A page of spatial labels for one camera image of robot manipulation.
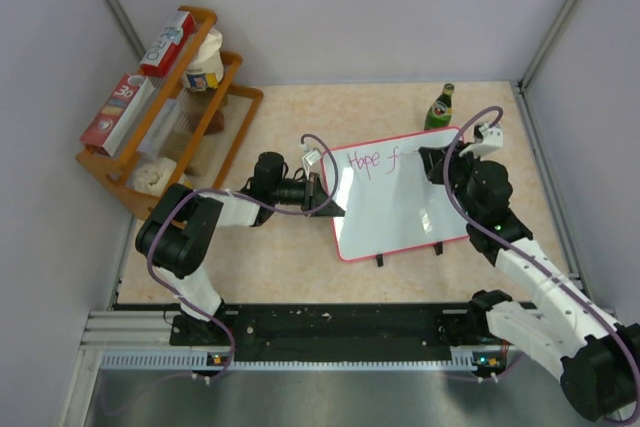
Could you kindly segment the pink framed whiteboard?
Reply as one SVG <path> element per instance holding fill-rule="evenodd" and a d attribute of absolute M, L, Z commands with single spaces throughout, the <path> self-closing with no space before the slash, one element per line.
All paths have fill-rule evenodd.
<path fill-rule="evenodd" d="M 321 160 L 323 181 L 345 216 L 333 219 L 341 260 L 371 259 L 467 237 L 466 222 L 445 188 L 429 182 L 419 155 L 400 155 L 420 147 L 448 146 L 458 128 L 400 135 L 332 150 Z"/>

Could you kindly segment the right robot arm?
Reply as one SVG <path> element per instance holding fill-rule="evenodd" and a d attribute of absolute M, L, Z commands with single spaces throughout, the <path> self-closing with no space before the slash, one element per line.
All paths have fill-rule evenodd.
<path fill-rule="evenodd" d="M 599 308 L 544 253 L 510 207 L 506 167 L 458 142 L 421 147 L 426 178 L 444 187 L 474 248 L 531 297 L 535 312 L 501 291 L 478 292 L 466 327 L 476 341 L 505 340 L 543 367 L 574 410 L 597 421 L 639 405 L 639 327 Z"/>

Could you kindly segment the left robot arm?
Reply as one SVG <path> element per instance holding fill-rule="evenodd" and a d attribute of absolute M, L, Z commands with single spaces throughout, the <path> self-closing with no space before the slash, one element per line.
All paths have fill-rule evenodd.
<path fill-rule="evenodd" d="M 192 331 L 205 343 L 220 341 L 227 329 L 225 317 L 216 313 L 222 298 L 204 267 L 216 229 L 259 227 L 281 205 L 297 206 L 311 217 L 345 215 L 308 165 L 292 178 L 287 173 L 281 154 L 263 152 L 238 192 L 197 192 L 173 184 L 138 231 L 135 248 L 150 263 L 152 277 L 178 297 L 182 312 L 194 318 Z"/>

